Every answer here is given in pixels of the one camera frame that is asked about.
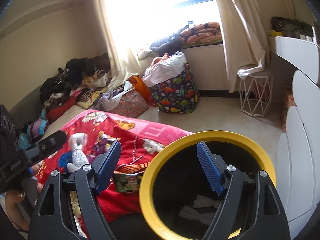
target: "finger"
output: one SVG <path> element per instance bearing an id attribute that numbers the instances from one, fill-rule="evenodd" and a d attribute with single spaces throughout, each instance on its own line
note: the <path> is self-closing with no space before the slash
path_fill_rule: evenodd
<path id="1" fill-rule="evenodd" d="M 38 191 L 38 192 L 41 192 L 42 188 L 43 188 L 43 184 L 38 183 L 38 185 L 37 185 L 37 191 Z"/>
<path id="2" fill-rule="evenodd" d="M 28 231 L 29 225 L 16 205 L 24 200 L 25 195 L 26 194 L 20 190 L 8 190 L 4 197 L 4 201 L 8 217 L 22 230 Z"/>
<path id="3" fill-rule="evenodd" d="M 37 175 L 40 170 L 40 165 L 39 164 L 33 165 L 31 169 L 33 171 L 33 175 Z"/>

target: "white drawer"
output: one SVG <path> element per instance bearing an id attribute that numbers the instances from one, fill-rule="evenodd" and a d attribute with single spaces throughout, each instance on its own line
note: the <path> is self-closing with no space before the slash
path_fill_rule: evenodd
<path id="1" fill-rule="evenodd" d="M 296 218 L 295 220 L 292 220 L 289 222 L 289 230 L 290 230 L 290 238 L 293 240 L 298 233 L 304 228 L 306 223 L 308 222 L 310 216 L 311 216 L 311 211 L 305 213 L 301 217 Z"/>
<path id="2" fill-rule="evenodd" d="M 320 88 L 301 71 L 296 71 L 293 76 L 293 96 L 314 159 L 317 204 L 320 201 Z"/>
<path id="3" fill-rule="evenodd" d="M 302 120 L 295 106 L 291 106 L 288 111 L 287 136 L 292 170 L 286 209 L 286 215 L 290 222 L 312 209 L 314 195 L 311 150 Z"/>
<path id="4" fill-rule="evenodd" d="M 281 199 L 284 211 L 287 210 L 288 198 L 289 198 L 289 188 L 290 188 L 290 178 L 292 176 L 291 171 L 291 157 L 289 142 L 287 134 L 283 133 L 280 136 L 278 143 L 278 168 L 277 168 L 277 192 Z"/>

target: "orange blanket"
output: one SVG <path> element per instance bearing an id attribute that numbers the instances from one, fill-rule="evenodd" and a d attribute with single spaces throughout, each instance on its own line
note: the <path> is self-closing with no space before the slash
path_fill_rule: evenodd
<path id="1" fill-rule="evenodd" d="M 221 39 L 219 23 L 208 22 L 186 28 L 180 33 L 182 44 L 206 43 Z"/>

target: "white side table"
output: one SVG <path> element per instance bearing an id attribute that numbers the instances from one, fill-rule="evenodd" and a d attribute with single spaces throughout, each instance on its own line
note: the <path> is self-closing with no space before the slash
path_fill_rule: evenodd
<path id="1" fill-rule="evenodd" d="M 240 80 L 239 93 L 241 111 L 252 116 L 262 117 L 270 109 L 273 77 L 271 71 L 256 72 Z M 249 98 L 254 92 L 256 98 Z"/>

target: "white floor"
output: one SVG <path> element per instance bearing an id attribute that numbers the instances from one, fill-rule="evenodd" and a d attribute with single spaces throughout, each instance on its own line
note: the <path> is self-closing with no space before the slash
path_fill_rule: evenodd
<path id="1" fill-rule="evenodd" d="M 282 133 L 280 107 L 271 105 L 265 118 L 255 119 L 241 112 L 240 100 L 237 98 L 201 97 L 199 105 L 191 114 L 167 114 L 151 107 L 138 119 L 165 123 L 191 132 L 225 130 L 242 134 L 258 143 L 276 168 L 277 144 Z"/>

